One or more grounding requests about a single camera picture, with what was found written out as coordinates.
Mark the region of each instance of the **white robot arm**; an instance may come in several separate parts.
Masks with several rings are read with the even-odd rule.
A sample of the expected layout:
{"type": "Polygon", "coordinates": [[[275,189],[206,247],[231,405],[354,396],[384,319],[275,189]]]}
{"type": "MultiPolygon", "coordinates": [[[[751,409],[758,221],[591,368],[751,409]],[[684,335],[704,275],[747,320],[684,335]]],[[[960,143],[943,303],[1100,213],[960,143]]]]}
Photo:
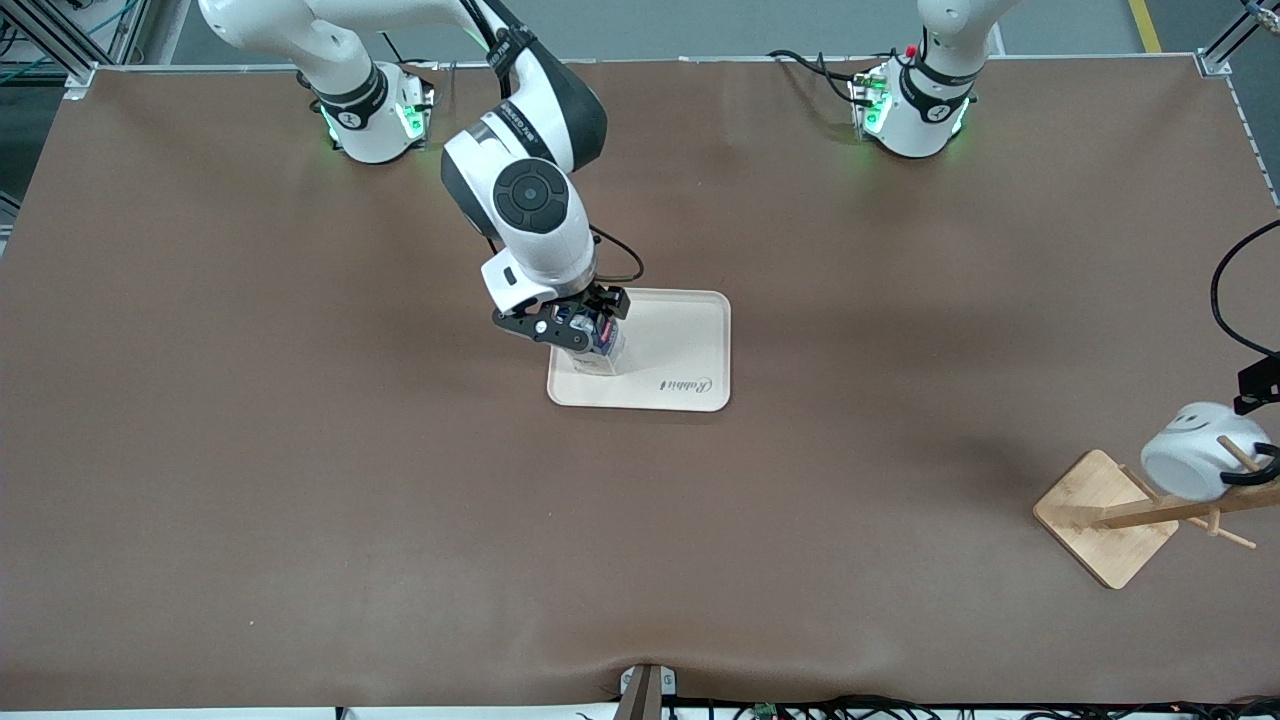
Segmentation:
{"type": "Polygon", "coordinates": [[[440,179],[471,224],[506,247],[481,274],[498,327],[564,347],[607,372],[628,300],[596,283],[595,238],[568,173],[600,155],[608,119],[595,94],[499,0],[200,0],[227,42],[298,65],[330,133],[365,163],[425,138],[421,79],[374,63],[355,31],[456,24],[518,91],[444,146],[440,179]]]}
{"type": "Polygon", "coordinates": [[[924,40],[851,83],[863,133],[908,158],[942,150],[960,131],[987,36],[1020,0],[918,0],[924,40]]]}

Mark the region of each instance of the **wooden peg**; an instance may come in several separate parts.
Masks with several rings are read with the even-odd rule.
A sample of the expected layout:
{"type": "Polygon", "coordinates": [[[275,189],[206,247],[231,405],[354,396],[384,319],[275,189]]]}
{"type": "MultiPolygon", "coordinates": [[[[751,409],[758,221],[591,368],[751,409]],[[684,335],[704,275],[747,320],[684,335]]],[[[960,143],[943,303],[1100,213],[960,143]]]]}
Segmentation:
{"type": "MultiPolygon", "coordinates": [[[[1201,528],[1201,529],[1204,529],[1204,530],[1208,529],[1208,523],[1206,523],[1204,520],[1201,520],[1199,518],[1192,518],[1192,519],[1189,519],[1187,521],[1190,523],[1190,524],[1193,524],[1193,525],[1196,525],[1197,528],[1201,528]]],[[[1240,546],[1240,547],[1243,547],[1245,550],[1257,550],[1258,548],[1258,543],[1256,543],[1253,541],[1249,541],[1249,539],[1244,539],[1240,536],[1238,536],[1235,533],[1230,533],[1230,532],[1224,530],[1221,528],[1217,529],[1217,537],[1220,537],[1220,538],[1222,538],[1222,539],[1225,539],[1228,542],[1234,542],[1235,544],[1238,544],[1238,546],[1240,546]]]]}
{"type": "Polygon", "coordinates": [[[1230,452],[1236,460],[1239,460],[1240,465],[1244,465],[1245,470],[1251,473],[1257,473],[1262,470],[1262,465],[1254,462],[1253,456],[1240,450],[1238,445],[1231,442],[1231,438],[1226,436],[1217,436],[1217,443],[1225,447],[1228,452],[1230,452]]]}

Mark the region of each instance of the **floor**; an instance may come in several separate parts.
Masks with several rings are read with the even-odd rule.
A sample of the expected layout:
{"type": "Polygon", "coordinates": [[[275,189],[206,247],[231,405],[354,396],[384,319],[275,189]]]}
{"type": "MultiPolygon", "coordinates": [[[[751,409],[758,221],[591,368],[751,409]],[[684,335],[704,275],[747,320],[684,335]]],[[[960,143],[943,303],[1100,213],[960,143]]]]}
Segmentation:
{"type": "MultiPolygon", "coordinates": [[[[905,0],[507,0],[543,41],[566,59],[663,59],[682,55],[760,55],[778,47],[804,54],[863,55],[904,46],[919,32],[915,4],[905,0]]],[[[1194,50],[1236,13],[1235,0],[1147,0],[1164,50],[1194,50]]],[[[157,0],[150,9],[142,55],[166,64],[260,64],[278,58],[223,44],[192,0],[157,0]]],[[[1025,0],[1000,23],[1011,55],[1143,51],[1128,0],[1025,0]]],[[[481,60],[456,28],[398,29],[406,58],[481,60]]],[[[375,59],[393,55],[366,37],[375,59]]],[[[1280,40],[1257,33],[1233,59],[1233,82],[1263,159],[1280,167],[1280,88],[1270,70],[1280,40]]],[[[60,91],[0,86],[0,191],[20,199],[31,181],[60,91]]]]}

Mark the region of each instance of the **wooden stand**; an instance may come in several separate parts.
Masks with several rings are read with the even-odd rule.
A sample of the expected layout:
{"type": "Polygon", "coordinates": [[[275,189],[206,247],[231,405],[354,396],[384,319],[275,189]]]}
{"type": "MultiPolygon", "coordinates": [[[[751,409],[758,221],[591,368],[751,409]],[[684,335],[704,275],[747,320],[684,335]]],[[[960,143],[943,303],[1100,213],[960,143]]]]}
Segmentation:
{"type": "MultiPolygon", "coordinates": [[[[1260,469],[1226,437],[1219,442],[1249,471],[1260,469]]],[[[1135,473],[1106,452],[1092,450],[1036,503],[1033,512],[1100,583],[1120,589],[1172,537],[1179,520],[1253,550],[1256,543],[1221,528],[1221,516],[1272,505],[1280,505],[1280,483],[1233,487],[1213,502],[1157,496],[1135,473]]]]}

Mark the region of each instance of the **white tray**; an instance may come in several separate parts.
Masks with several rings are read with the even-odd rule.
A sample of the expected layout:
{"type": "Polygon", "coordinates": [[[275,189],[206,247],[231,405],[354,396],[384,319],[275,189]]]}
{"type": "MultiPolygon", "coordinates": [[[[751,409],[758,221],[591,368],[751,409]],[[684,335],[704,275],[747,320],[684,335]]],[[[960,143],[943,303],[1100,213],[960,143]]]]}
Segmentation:
{"type": "Polygon", "coordinates": [[[716,413],[730,395],[730,304],[705,290],[628,288],[616,375],[573,368],[552,348],[547,395],[557,405],[716,413]]]}

